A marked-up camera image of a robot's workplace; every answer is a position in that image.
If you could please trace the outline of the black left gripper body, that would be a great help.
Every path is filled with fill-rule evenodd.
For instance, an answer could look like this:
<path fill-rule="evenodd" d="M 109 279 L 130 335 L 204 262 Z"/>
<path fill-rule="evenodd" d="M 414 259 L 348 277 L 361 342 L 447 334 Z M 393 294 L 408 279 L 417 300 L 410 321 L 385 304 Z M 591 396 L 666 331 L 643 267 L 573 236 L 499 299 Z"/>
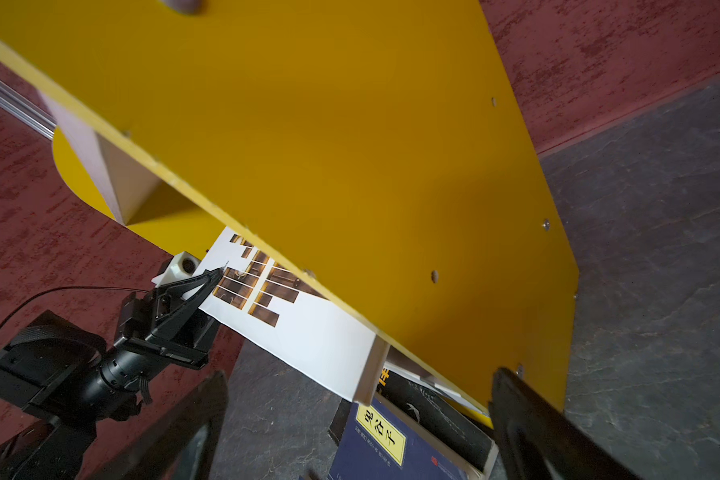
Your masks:
<path fill-rule="evenodd" d="M 201 369 L 210 360 L 210 350 L 219 322 L 200 309 L 213 288 L 204 286 L 189 298 L 188 287 L 159 287 L 145 297 L 130 294 L 122 303 L 114 347 L 164 360 L 189 369 Z"/>

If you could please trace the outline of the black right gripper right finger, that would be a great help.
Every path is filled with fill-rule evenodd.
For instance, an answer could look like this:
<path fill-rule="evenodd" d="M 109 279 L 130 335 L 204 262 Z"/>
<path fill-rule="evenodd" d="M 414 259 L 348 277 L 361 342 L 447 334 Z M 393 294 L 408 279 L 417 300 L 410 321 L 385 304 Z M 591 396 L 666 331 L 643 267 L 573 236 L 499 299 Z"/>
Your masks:
<path fill-rule="evenodd" d="M 489 414 L 509 479 L 636 479 L 513 371 L 492 379 Z"/>

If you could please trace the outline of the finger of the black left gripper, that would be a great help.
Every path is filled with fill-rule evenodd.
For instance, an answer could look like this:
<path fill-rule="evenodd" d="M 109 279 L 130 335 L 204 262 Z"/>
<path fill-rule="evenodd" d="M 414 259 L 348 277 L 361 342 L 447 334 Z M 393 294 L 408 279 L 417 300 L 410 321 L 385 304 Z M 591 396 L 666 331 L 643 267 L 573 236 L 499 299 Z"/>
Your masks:
<path fill-rule="evenodd" d="M 219 322 L 200 309 L 223 276 L 221 268 L 155 287 L 152 334 L 191 348 L 210 348 Z"/>

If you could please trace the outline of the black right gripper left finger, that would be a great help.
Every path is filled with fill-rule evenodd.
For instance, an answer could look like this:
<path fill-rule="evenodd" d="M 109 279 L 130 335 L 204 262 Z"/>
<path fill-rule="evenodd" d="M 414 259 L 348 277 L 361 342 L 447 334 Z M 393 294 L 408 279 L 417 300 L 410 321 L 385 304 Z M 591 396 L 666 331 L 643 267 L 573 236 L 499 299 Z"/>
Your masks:
<path fill-rule="evenodd" d="M 227 379 L 216 371 L 90 477 L 207 479 L 227 405 Z"/>

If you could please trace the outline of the white book brown pattern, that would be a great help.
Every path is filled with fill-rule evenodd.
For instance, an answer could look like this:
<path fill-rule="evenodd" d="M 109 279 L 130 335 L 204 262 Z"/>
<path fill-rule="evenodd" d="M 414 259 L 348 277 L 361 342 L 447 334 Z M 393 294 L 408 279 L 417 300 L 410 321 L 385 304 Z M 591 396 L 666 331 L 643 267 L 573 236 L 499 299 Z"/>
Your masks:
<path fill-rule="evenodd" d="M 387 342 L 229 228 L 197 272 L 216 268 L 205 313 L 342 398 L 371 403 Z"/>

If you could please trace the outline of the blue book yellow label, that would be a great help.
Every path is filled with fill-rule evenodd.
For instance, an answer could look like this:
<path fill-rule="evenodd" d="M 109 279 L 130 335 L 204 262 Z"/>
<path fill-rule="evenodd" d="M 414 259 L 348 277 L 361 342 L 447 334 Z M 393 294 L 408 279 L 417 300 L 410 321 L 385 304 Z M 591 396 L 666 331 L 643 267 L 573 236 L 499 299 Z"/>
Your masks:
<path fill-rule="evenodd" d="M 386 400 L 354 403 L 329 479 L 482 479 L 483 473 Z"/>

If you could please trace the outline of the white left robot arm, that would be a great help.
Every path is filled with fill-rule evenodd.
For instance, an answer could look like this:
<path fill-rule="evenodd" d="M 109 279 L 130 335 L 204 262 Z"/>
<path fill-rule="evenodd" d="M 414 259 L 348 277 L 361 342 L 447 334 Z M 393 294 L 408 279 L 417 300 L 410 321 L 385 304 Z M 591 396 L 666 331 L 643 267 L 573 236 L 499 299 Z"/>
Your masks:
<path fill-rule="evenodd" d="M 167 367 L 205 367 L 220 324 L 200 306 L 222 277 L 130 293 L 112 344 L 50 310 L 19 331 L 0 350 L 0 398 L 37 421 L 0 445 L 0 479 L 76 478 L 98 422 L 138 415 Z"/>

